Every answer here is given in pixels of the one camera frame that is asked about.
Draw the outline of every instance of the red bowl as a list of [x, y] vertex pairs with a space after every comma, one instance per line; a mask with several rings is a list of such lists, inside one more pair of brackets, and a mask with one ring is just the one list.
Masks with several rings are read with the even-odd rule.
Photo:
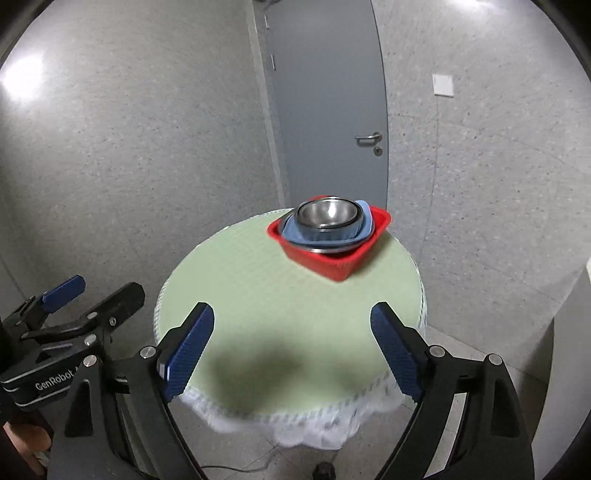
[[343, 281], [359, 267], [363, 258], [392, 221], [392, 217], [386, 210], [373, 206], [370, 206], [369, 209], [374, 219], [374, 232], [361, 246], [355, 250], [341, 254], [314, 254], [297, 248], [295, 245], [285, 240], [277, 231], [279, 219], [275, 220], [269, 225], [269, 227], [267, 227], [267, 234], [281, 245], [287, 257], [294, 262], [298, 262], [309, 270], [331, 280]]

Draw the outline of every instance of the door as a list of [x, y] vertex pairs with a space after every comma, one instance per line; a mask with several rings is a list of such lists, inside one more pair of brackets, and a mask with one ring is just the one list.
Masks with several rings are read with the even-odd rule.
[[371, 0], [280, 0], [267, 23], [292, 203], [334, 194], [386, 208], [388, 112]]

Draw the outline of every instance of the black clamp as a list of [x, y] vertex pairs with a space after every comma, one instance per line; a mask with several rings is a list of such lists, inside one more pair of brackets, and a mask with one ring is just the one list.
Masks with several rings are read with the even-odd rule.
[[0, 348], [0, 413], [37, 410], [66, 396], [82, 360], [104, 355], [113, 330], [144, 304], [141, 285], [129, 283], [74, 322], [42, 329], [49, 314], [85, 289], [77, 275], [51, 292], [32, 297], [2, 323]]

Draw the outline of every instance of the metal bowl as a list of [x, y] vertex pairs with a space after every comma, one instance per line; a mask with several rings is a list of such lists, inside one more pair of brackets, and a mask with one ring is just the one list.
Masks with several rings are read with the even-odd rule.
[[325, 197], [302, 203], [295, 211], [295, 221], [319, 230], [342, 228], [363, 219], [363, 209], [351, 200]]
[[294, 212], [294, 221], [307, 240], [347, 240], [359, 233], [363, 209], [351, 200], [325, 197], [302, 203]]

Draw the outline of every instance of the wall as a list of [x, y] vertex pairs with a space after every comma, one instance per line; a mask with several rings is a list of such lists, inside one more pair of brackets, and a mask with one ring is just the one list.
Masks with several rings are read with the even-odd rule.
[[56, 0], [0, 81], [23, 61], [30, 91], [0, 88], [1, 191], [19, 249], [50, 285], [85, 277], [72, 314], [141, 283], [146, 306], [115, 335], [132, 352], [151, 342], [178, 262], [278, 206], [245, 8]]
[[591, 248], [589, 79], [529, 0], [374, 8], [391, 231], [419, 262], [427, 321], [547, 382], [548, 328]]

